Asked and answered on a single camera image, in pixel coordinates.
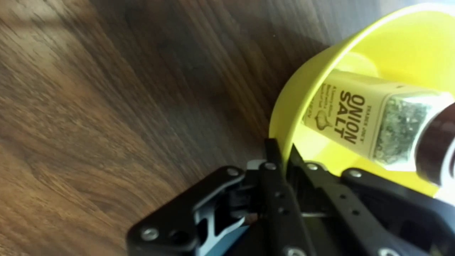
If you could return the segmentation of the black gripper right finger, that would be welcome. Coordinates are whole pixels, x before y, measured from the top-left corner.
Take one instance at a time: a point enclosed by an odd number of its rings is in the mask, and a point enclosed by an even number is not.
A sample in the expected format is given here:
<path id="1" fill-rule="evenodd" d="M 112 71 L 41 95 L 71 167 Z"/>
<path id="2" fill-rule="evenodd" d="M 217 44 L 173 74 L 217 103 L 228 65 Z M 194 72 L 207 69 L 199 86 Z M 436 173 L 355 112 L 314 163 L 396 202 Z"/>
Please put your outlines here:
<path id="1" fill-rule="evenodd" d="M 287 180 L 308 230 L 310 256 L 455 256 L 455 206 L 348 167 L 332 175 L 291 150 Z"/>

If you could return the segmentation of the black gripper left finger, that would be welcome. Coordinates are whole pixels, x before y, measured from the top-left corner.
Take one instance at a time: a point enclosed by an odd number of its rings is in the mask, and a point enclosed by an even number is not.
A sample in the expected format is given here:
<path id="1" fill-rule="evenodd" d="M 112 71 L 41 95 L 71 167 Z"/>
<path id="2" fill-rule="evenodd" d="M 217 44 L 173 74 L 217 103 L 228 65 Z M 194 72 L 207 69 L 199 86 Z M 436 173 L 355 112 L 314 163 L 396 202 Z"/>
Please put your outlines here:
<path id="1" fill-rule="evenodd" d="M 129 227 L 128 256 L 310 256 L 274 139 L 250 167 L 226 165 Z"/>

